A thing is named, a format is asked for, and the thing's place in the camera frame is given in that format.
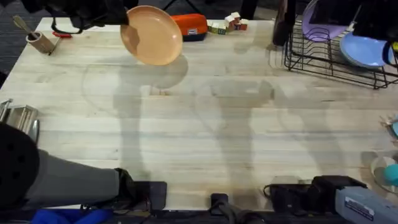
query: blue plate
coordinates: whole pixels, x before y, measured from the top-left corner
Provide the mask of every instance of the blue plate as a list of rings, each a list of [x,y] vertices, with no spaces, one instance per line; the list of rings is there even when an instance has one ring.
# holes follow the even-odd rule
[[[391,125],[392,131],[394,132],[394,134],[396,134],[398,136],[398,122],[394,122]]]
[[[386,41],[369,37],[354,36],[352,32],[346,34],[340,41],[340,50],[351,63],[362,67],[380,67],[385,65],[382,51]],[[392,49],[389,51],[392,60]]]

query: wooden cup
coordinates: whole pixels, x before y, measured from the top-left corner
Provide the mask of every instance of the wooden cup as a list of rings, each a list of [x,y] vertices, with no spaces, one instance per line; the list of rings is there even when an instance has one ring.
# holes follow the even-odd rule
[[[54,44],[40,31],[35,31],[35,34],[39,36],[38,39],[36,39],[33,35],[27,35],[25,38],[26,41],[32,44],[32,46],[35,47],[40,53],[50,53],[55,47]]]

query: wire dish rack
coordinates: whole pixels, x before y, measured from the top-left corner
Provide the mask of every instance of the wire dish rack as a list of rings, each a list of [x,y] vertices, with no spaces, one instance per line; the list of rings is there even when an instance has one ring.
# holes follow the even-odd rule
[[[371,86],[374,89],[387,88],[388,85],[398,82],[398,69],[392,66],[364,68],[353,65],[344,58],[340,51],[340,39],[349,31],[346,30],[339,37],[330,39],[326,29],[314,28],[308,35],[304,35],[301,26],[302,23],[296,21],[285,44],[284,65],[289,70]],[[317,38],[322,36],[325,41],[314,42],[306,38],[312,34],[316,34]]]

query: purple plate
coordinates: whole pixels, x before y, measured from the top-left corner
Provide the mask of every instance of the purple plate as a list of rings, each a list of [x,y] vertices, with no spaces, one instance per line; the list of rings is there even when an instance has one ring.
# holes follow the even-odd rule
[[[336,25],[323,25],[323,24],[310,24],[310,19],[313,14],[313,10],[317,5],[318,0],[312,0],[304,10],[303,14],[303,24],[302,31],[304,36],[315,42],[327,41],[328,38],[335,38],[340,35],[344,30],[347,29],[346,26],[336,26]]]

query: blue object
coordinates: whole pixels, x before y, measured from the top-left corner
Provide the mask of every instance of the blue object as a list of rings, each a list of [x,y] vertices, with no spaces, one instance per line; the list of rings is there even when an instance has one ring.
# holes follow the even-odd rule
[[[350,32],[340,40],[340,50],[351,63],[361,67],[374,68],[386,64],[382,59],[384,44],[386,44],[386,41],[354,36]],[[392,49],[390,48],[390,61],[392,56]]]
[[[79,209],[40,209],[33,217],[32,224],[97,224],[111,218],[111,210],[82,212]]]
[[[398,186],[398,164],[387,166],[384,169],[384,178],[390,184]]]
[[[392,131],[394,132],[394,134],[395,134],[396,136],[398,136],[398,122],[394,122],[394,123],[391,125],[391,128],[392,128]]]

